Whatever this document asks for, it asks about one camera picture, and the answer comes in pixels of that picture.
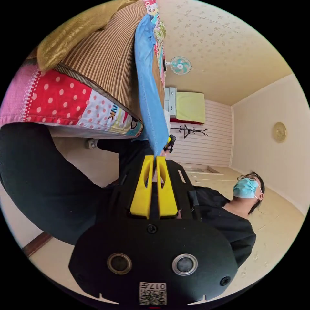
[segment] blue surgical mask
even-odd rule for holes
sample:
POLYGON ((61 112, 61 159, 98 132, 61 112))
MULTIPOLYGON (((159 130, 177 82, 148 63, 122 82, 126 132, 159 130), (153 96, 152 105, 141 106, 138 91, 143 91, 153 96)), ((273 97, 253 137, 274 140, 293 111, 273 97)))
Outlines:
POLYGON ((239 198, 257 198, 255 196, 258 183, 255 180, 244 178, 232 188, 233 195, 239 198))

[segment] hand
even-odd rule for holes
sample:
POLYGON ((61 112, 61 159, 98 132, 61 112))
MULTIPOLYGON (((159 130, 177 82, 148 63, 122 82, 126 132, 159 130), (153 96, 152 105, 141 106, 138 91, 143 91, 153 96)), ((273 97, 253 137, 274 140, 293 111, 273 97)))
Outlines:
POLYGON ((169 154, 169 151, 162 150, 160 156, 166 157, 168 154, 169 154))

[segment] black shirt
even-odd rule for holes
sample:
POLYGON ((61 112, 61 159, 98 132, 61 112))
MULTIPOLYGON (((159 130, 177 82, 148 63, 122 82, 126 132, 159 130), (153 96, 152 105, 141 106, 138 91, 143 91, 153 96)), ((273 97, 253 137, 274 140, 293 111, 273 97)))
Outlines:
POLYGON ((230 202, 218 191, 208 187, 195 187, 192 194, 197 198, 202 221, 218 229, 229 241, 238 268, 250 256, 256 240, 251 223, 223 207, 230 202))

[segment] qr code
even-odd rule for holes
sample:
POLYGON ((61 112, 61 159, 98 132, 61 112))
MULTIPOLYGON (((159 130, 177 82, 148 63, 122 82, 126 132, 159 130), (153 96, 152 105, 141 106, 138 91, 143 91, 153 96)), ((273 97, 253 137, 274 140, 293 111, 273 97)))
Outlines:
POLYGON ((140 282, 139 301, 141 305, 166 305, 166 283, 140 282))

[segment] leg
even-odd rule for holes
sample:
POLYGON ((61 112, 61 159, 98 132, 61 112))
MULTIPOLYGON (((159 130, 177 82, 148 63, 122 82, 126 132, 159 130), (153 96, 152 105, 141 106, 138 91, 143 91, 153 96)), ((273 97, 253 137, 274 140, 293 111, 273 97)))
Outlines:
POLYGON ((132 141, 131 139, 105 140, 97 141, 97 147, 118 153, 119 155, 119 175, 121 176, 124 169, 133 159, 137 157, 144 158, 145 155, 153 155, 153 151, 148 141, 132 141))
POLYGON ((95 223, 110 194, 69 163, 47 127, 35 123, 0 129, 0 181, 30 221, 70 244, 95 223))

